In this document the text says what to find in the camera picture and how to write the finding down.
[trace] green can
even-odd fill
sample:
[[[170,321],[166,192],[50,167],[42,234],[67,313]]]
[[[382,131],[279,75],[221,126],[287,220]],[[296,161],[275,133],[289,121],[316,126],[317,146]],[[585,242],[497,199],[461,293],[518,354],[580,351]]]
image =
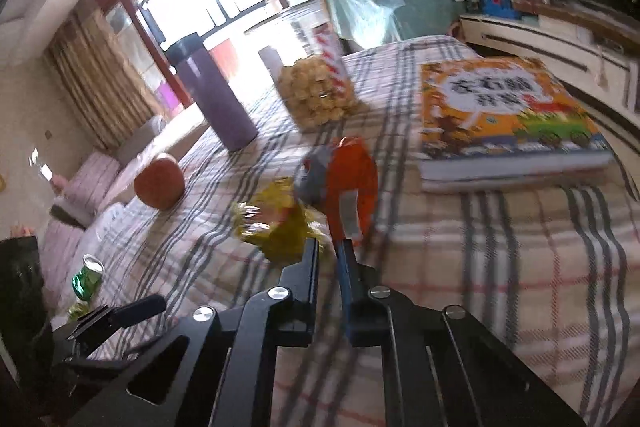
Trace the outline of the green can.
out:
[[[90,254],[82,256],[82,263],[82,269],[71,279],[71,286],[81,301],[89,302],[100,285],[104,266]]]

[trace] plaid bedsheet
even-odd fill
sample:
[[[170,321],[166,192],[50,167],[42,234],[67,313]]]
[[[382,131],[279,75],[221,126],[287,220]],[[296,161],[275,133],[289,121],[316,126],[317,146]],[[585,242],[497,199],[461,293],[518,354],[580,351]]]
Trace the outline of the plaid bedsheet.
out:
[[[640,377],[638,192],[617,168],[593,187],[422,192],[419,65],[474,55],[448,37],[360,52],[346,63],[368,112],[301,134],[271,88],[250,111],[260,134],[242,152],[226,153],[208,130],[180,163],[180,203],[158,213],[135,199],[97,252],[102,301],[168,300],[162,317],[114,335],[98,355],[120,355],[172,317],[207,303],[240,305],[276,282],[276,267],[233,237],[231,204],[293,175],[311,147],[359,135],[380,177],[376,231],[361,262],[420,305],[465,305],[588,425],[606,423]],[[340,333],[331,257],[322,263],[314,343],[279,352],[272,425],[385,424],[380,352],[351,349]]]

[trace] beige curtain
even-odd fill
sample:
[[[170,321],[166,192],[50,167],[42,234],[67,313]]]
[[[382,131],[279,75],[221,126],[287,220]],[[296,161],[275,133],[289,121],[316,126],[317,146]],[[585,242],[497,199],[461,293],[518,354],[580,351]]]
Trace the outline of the beige curtain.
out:
[[[155,114],[164,115],[94,0],[80,0],[45,56],[103,150],[115,150]]]

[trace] drawer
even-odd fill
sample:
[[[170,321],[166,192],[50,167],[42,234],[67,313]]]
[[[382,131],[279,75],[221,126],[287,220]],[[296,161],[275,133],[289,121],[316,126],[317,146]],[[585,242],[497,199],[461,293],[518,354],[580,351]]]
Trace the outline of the drawer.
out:
[[[462,20],[468,42],[519,57],[539,58],[560,80],[614,108],[624,105],[628,71],[620,61],[613,58],[604,61],[607,83],[601,87],[596,84],[596,75],[602,60],[586,49],[525,28]]]

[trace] person's hand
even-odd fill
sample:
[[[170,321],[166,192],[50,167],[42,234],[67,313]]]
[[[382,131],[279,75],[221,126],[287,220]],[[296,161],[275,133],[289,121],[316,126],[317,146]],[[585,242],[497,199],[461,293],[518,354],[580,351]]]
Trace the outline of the person's hand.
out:
[[[25,225],[14,225],[11,227],[10,237],[26,237],[28,235],[35,235],[34,230],[30,229],[30,227]]]

